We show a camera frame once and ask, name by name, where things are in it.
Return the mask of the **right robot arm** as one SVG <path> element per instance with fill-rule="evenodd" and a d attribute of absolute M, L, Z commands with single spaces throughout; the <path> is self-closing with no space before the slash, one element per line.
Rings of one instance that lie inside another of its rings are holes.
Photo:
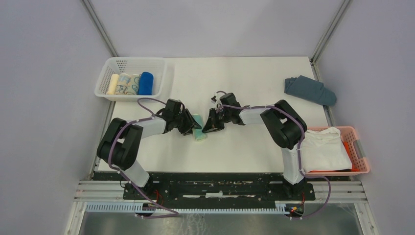
<path fill-rule="evenodd" d="M 283 159 L 282 192 L 289 200 L 297 199 L 307 183 L 302 171 L 299 146 L 305 137 L 307 125 L 284 99 L 273 105 L 241 106 L 233 93 L 212 98 L 215 106 L 209 110 L 204 133 L 217 132 L 226 123 L 236 125 L 263 124 L 272 140 L 281 148 Z"/>

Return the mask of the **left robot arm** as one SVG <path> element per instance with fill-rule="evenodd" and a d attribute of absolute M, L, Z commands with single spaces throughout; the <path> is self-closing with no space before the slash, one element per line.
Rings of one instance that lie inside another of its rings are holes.
<path fill-rule="evenodd" d="M 150 111 L 151 115 L 147 118 L 132 121 L 114 118 L 96 151 L 98 158 L 136 186 L 135 192 L 142 199 L 153 195 L 154 186 L 149 183 L 149 173 L 137 160 L 141 140 L 166 134 L 173 129 L 184 136 L 192 134 L 194 129 L 202 129 L 181 101 L 169 99 L 161 104 L 164 107 L 155 113 Z"/>

